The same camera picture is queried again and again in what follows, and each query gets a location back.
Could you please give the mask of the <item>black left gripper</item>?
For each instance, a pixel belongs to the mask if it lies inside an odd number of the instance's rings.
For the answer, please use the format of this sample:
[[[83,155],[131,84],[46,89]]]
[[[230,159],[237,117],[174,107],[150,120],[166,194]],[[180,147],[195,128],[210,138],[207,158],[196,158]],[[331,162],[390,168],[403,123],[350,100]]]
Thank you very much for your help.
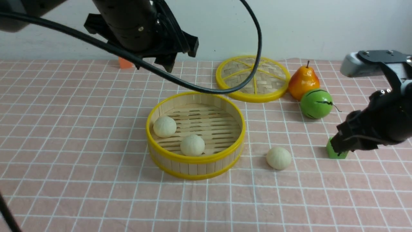
[[[164,0],[95,0],[85,29],[171,73],[178,53],[196,57],[199,40],[183,31]]]

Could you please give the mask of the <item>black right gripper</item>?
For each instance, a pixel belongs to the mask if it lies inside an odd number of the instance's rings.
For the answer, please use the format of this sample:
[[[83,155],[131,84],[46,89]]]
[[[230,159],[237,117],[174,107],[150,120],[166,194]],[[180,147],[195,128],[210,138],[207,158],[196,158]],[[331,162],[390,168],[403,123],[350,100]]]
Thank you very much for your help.
[[[336,153],[370,151],[411,138],[411,82],[399,90],[379,90],[364,110],[350,112],[331,138]]]

